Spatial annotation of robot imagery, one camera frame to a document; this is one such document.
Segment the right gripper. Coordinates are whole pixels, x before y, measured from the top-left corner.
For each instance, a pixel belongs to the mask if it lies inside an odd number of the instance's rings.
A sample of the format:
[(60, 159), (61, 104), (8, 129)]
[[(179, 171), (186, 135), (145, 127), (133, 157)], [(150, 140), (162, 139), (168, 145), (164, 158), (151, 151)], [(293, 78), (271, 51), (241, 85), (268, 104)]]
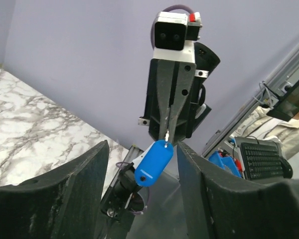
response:
[(154, 140), (191, 138), (211, 108), (205, 105), (204, 81), (220, 58), (207, 46), (194, 43), (195, 63), (151, 59), (144, 115), (138, 123)]

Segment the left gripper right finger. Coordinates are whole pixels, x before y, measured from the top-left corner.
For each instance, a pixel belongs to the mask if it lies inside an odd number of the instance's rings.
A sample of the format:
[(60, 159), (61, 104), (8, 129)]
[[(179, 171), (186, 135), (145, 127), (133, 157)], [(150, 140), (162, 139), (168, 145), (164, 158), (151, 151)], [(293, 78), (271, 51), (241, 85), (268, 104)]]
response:
[(299, 239), (299, 180), (262, 185), (234, 176), (177, 145), (191, 239)]

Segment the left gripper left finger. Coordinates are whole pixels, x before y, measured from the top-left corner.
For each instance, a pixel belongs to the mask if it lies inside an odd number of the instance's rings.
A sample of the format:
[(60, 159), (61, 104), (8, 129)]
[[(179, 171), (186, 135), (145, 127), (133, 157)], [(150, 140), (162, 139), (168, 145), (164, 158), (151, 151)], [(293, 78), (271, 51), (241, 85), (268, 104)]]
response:
[(92, 239), (109, 159), (102, 141), (19, 185), (0, 187), (0, 239)]

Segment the blue key tag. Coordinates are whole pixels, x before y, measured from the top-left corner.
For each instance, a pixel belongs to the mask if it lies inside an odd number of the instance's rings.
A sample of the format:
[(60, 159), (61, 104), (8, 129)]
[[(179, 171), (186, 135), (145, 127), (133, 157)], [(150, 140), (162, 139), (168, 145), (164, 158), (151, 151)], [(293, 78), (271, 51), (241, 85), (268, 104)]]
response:
[(152, 186), (173, 157), (173, 145), (158, 140), (140, 156), (132, 160), (136, 183), (141, 187)]

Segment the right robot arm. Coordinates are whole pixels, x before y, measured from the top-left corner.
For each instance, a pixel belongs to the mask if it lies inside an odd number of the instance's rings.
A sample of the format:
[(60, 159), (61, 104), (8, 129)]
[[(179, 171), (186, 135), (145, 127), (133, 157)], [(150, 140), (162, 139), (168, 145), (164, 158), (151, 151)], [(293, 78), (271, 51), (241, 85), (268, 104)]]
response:
[(125, 211), (139, 214), (146, 208), (135, 200), (139, 190), (156, 182), (172, 159), (174, 146), (191, 138), (211, 110), (204, 103), (203, 83), (220, 58), (200, 42), (195, 42), (189, 53), (193, 62), (150, 61), (145, 110), (139, 123), (148, 127), (153, 144), (132, 162), (123, 163), (101, 207), (109, 217), (118, 220)]

